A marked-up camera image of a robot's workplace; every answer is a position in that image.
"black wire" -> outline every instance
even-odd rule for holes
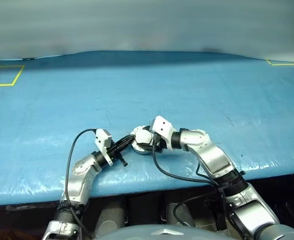
[[[65,179],[65,196],[66,196],[66,200],[69,204],[69,206],[72,205],[71,203],[71,200],[69,198],[69,194],[68,194],[68,178],[69,178],[69,169],[70,169],[70,166],[71,166],[71,160],[72,160],[72,154],[73,154],[73,151],[74,151],[74,147],[75,147],[75,144],[78,140],[78,138],[86,133],[86,132],[89,132],[89,131],[93,131],[93,133],[95,134],[96,132],[96,129],[95,128],[88,128],[82,132],[80,132],[76,138],[73,140],[72,142],[72,145],[71,145],[71,148],[70,148],[70,152],[69,152],[69,156],[68,156],[68,162],[67,162],[67,169],[66,169],[66,179]],[[70,209],[70,212],[71,212],[71,215],[73,217],[73,219],[76,221],[76,223],[81,227],[81,229],[84,231],[84,233],[90,238],[92,239],[92,235],[90,234],[90,232],[88,231],[88,229],[83,225],[82,221],[78,218],[78,216],[76,215],[76,213],[74,212],[74,209],[72,207],[69,208]]]
[[[214,191],[211,191],[211,192],[208,192],[208,193],[205,193],[205,194],[202,194],[202,195],[198,195],[198,196],[194,196],[194,197],[191,197],[191,198],[188,198],[184,201],[181,201],[180,203],[178,203],[172,210],[172,213],[173,213],[173,216],[177,219],[178,222],[180,222],[181,225],[183,226],[188,226],[185,222],[183,222],[178,216],[177,216],[177,209],[183,205],[183,204],[186,204],[190,201],[193,201],[193,200],[196,200],[196,199],[202,199],[202,198],[206,198],[206,197],[209,197],[211,195],[214,195],[216,194],[217,191],[216,189]]]
[[[208,176],[205,176],[205,178],[208,180],[202,180],[202,179],[194,179],[194,178],[189,178],[189,177],[184,177],[184,176],[178,176],[178,175],[175,175],[175,174],[172,174],[170,172],[165,171],[164,169],[161,168],[161,166],[159,166],[159,164],[157,162],[154,145],[152,146],[152,158],[153,158],[153,162],[155,163],[158,170],[169,177],[172,177],[174,179],[183,180],[183,181],[188,181],[188,182],[204,183],[204,184],[210,184],[210,185],[214,184],[213,181]]]

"yellow tape marking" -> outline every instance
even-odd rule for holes
[[[15,85],[17,79],[22,74],[22,72],[25,68],[25,65],[3,65],[3,66],[0,66],[0,68],[20,68],[19,72],[17,73],[16,77],[14,78],[14,80],[11,83],[0,83],[0,87],[12,87]]]
[[[266,61],[272,66],[294,66],[294,63],[272,63],[268,59],[266,59]]]

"blue table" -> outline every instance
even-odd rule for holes
[[[0,61],[0,205],[59,200],[81,130],[105,128],[118,140],[156,115],[177,129],[206,130],[247,179],[294,174],[294,65],[218,53],[85,52]],[[84,135],[72,162],[96,149]],[[128,166],[102,172],[93,197],[200,185],[163,175],[150,155],[123,156]],[[196,177],[190,153],[158,158],[167,171]]]

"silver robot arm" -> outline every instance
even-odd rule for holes
[[[294,229],[280,224],[275,213],[206,131],[176,131],[162,116],[155,118],[149,130],[165,141],[167,149],[183,149],[195,155],[206,174],[219,186],[224,186],[226,203],[230,206],[229,220],[244,239],[292,239]]]
[[[130,145],[134,136],[126,136],[114,143],[112,135],[105,129],[97,129],[95,135],[95,144],[99,151],[94,151],[77,161],[73,166],[67,185],[70,204],[64,192],[54,219],[49,222],[42,237],[43,240],[77,239],[80,234],[80,226],[75,221],[70,207],[72,207],[77,217],[81,219],[91,196],[96,176],[105,166],[113,165],[115,160],[121,160],[124,166],[127,165],[120,152]]]

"white wall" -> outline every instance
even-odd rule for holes
[[[294,62],[294,0],[0,0],[0,59],[92,50]]]

